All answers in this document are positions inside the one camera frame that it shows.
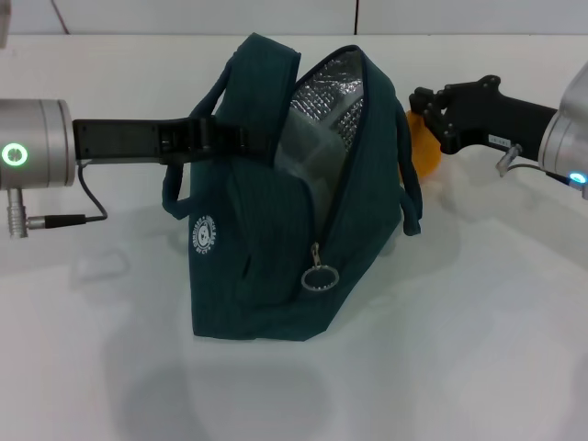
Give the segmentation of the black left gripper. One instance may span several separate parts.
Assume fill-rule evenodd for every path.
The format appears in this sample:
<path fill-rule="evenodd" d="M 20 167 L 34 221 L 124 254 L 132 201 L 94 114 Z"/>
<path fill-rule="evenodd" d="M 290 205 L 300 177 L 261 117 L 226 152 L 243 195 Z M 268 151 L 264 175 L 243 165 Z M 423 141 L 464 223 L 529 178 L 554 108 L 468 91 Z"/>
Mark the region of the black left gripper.
<path fill-rule="evenodd" d="M 205 119 L 76 119 L 76 158 L 96 164 L 189 164 L 217 153 L 266 157 L 270 139 L 258 130 Z"/>

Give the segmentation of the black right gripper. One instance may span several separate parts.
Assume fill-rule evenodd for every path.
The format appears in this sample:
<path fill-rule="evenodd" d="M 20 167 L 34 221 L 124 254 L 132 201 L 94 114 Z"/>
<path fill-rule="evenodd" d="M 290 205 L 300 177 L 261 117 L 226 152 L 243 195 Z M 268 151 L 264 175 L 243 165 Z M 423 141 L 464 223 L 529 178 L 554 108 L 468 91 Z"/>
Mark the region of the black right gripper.
<path fill-rule="evenodd" d="M 423 113 L 424 125 L 441 141 L 445 154 L 470 145 L 506 151 L 518 144 L 523 156 L 537 156 L 556 110 L 505 96 L 500 83 L 499 77 L 487 75 L 438 91 L 417 87 L 409 96 L 410 108 L 413 113 Z"/>

